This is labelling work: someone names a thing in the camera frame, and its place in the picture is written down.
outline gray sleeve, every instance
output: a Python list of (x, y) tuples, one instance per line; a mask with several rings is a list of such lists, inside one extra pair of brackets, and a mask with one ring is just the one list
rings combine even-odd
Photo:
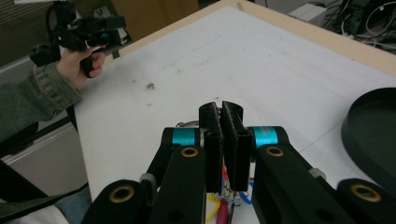
[(22, 82), (0, 85), (0, 142), (31, 124), (53, 118), (80, 99), (55, 63), (35, 67)]

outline black mechanical part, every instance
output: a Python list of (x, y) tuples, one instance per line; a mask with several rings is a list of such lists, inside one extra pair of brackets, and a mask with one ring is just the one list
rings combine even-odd
[(219, 123), (219, 111), (214, 102), (199, 107), (199, 128), (204, 133), (206, 152), (206, 190), (221, 193), (223, 158), (223, 133)]
[(240, 105), (223, 102), (220, 123), (224, 131), (224, 162), (231, 189), (248, 191), (250, 155), (253, 133), (242, 124), (244, 109)]
[[(114, 185), (112, 189), (101, 192), (94, 202), (96, 206), (90, 208), (89, 216), (93, 217), (99, 213), (113, 216), (107, 217), (107, 223), (204, 223), (205, 194), (209, 192), (206, 186), (210, 185), (206, 182), (206, 176), (209, 174), (206, 168), (218, 167), (206, 165), (209, 158), (206, 154), (208, 149), (214, 148), (218, 152), (218, 149), (222, 151), (224, 147), (226, 154), (230, 148), (223, 145), (223, 141), (234, 141), (237, 147), (232, 149), (231, 155), (238, 155), (238, 147), (248, 144), (232, 139), (240, 137), (236, 134), (238, 130), (246, 129), (242, 125), (243, 108), (227, 102), (223, 104), (223, 108), (225, 111), (219, 116), (219, 109), (214, 103), (200, 107), (200, 128), (207, 130), (204, 139), (198, 136), (199, 132), (196, 130), (195, 134), (176, 134), (178, 141), (183, 141), (180, 136), (189, 138), (186, 142), (190, 142), (191, 136), (195, 135), (194, 146), (176, 144), (175, 129), (164, 129), (161, 146), (148, 168), (148, 173), (145, 174), (149, 175), (149, 178), (142, 178), (140, 184), (136, 183), (137, 188), (142, 189), (138, 192), (142, 194), (141, 197), (135, 198), (137, 201), (129, 205), (130, 207), (122, 207), (128, 212), (138, 210), (140, 213), (134, 212), (126, 216), (125, 218), (129, 218), (127, 220), (120, 216), (114, 217), (118, 213), (106, 212), (106, 209), (113, 205), (109, 199), (102, 199), (108, 198), (109, 190), (119, 187)], [(260, 223), (391, 223), (395, 220), (392, 213), (395, 211), (396, 202), (390, 194), (372, 183), (359, 179), (343, 181), (337, 190), (334, 190), (321, 175), (313, 174), (312, 170), (315, 169), (293, 148), (282, 127), (271, 128), (271, 132), (276, 132), (277, 144), (262, 144), (270, 141), (259, 141), (261, 145), (258, 147), (255, 145), (255, 136), (252, 135), (253, 139), (250, 138), (251, 146), (257, 148), (251, 152), (256, 156), (252, 202)], [(205, 141), (213, 141), (213, 146), (207, 147)], [(241, 150), (240, 153), (245, 156), (246, 151)], [(242, 161), (249, 164), (249, 157), (246, 160), (245, 157), (242, 160), (234, 158), (231, 163), (236, 167), (233, 167), (236, 174), (239, 174), (237, 169), (241, 167), (239, 162)], [(239, 185), (247, 182), (246, 175), (248, 173), (238, 175), (238, 178), (242, 178), (238, 182)], [(150, 180), (152, 178), (160, 180), (161, 183), (157, 198), (153, 192), (156, 181)], [(121, 195), (129, 195), (127, 192), (128, 190)], [(95, 219), (84, 220), (85, 223), (98, 223), (92, 221)]]
[(342, 180), (337, 187), (336, 199), (358, 223), (396, 222), (396, 199), (371, 182)]
[(290, 146), (257, 151), (252, 202), (260, 223), (355, 223)]
[[(50, 30), (50, 11), (54, 10), (57, 24)], [(37, 66), (57, 62), (61, 59), (59, 46), (75, 51), (83, 51), (88, 47), (107, 45), (110, 43), (108, 32), (126, 26), (123, 17), (115, 16), (106, 19), (77, 19), (76, 7), (70, 2), (53, 3), (47, 12), (48, 41), (32, 50), (30, 58)], [(81, 61), (81, 67), (87, 77), (92, 70), (91, 58)]]
[(147, 170), (148, 174), (155, 176), (158, 186), (160, 186), (163, 182), (163, 176), (165, 175), (166, 168), (172, 156), (173, 130), (173, 128), (165, 128), (163, 130), (161, 145)]
[(88, 209), (83, 224), (147, 223), (149, 208), (143, 186), (119, 180), (105, 187)]
[(176, 148), (148, 223), (205, 223), (205, 151)]

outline red object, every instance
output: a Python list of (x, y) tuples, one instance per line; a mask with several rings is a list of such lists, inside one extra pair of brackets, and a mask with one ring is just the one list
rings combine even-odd
[(220, 199), (220, 208), (218, 211), (218, 217), (216, 218), (217, 224), (227, 224), (228, 223), (228, 204), (225, 199)]

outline black circular object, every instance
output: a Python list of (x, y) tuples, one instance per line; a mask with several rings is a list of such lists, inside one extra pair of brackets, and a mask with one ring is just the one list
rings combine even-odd
[(396, 196), (396, 88), (369, 91), (358, 98), (341, 135), (350, 158)]

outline wire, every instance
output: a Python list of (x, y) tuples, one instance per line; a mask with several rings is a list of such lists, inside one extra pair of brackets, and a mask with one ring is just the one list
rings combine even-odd
[[(366, 30), (367, 30), (368, 33), (370, 33), (370, 34), (372, 34), (372, 35), (378, 35), (378, 33), (376, 33), (376, 32), (374, 32), (374, 31), (370, 30), (370, 28), (369, 28), (369, 20), (371, 19), (371, 17), (373, 16), (373, 14), (374, 14), (377, 10), (379, 10), (379, 9), (381, 9), (381, 8), (382, 8), (381, 10), (383, 10), (383, 7), (388, 6), (388, 5), (392, 5), (392, 4), (396, 4), (396, 1), (388, 2), (388, 3), (384, 4), (384, 5), (381, 5), (381, 6), (379, 6), (379, 7), (376, 7), (376, 8), (370, 13), (369, 17), (367, 17), (367, 20), (366, 20)], [(381, 34), (381, 33), (384, 33), (384, 31), (386, 31), (386, 30), (388, 29), (388, 27), (390, 27), (390, 25), (393, 23), (393, 20), (394, 20), (394, 19), (395, 19), (395, 17), (392, 16), (392, 18), (390, 18), (389, 23), (387, 24), (387, 26), (386, 26), (381, 32), (379, 32), (379, 33), (380, 33), (380, 34)]]
[(389, 49), (396, 49), (396, 46), (382, 44), (382, 43), (365, 42), (364, 44), (375, 44), (375, 45), (379, 45), (379, 46), (386, 47), (386, 48), (389, 48)]
[(52, 10), (53, 10), (53, 6), (50, 6), (46, 12), (46, 27), (48, 33), (50, 32), (50, 13)]
[(335, 11), (334, 11), (334, 13), (330, 16), (330, 18), (326, 21), (326, 23), (324, 23), (324, 25), (322, 25), (322, 28), (325, 28), (325, 29), (327, 29), (327, 30), (330, 30), (330, 26), (332, 25), (332, 23), (329, 23), (329, 21), (331, 21), (332, 20), (332, 17), (335, 15), (335, 14), (337, 14), (337, 11), (339, 10), (339, 9), (341, 9), (341, 6), (339, 6)]
[(343, 22), (341, 22), (341, 32), (343, 33), (343, 35), (347, 35), (347, 33), (344, 30), (344, 22), (350, 17), (350, 14), (348, 14), (346, 16), (346, 18), (343, 20)]

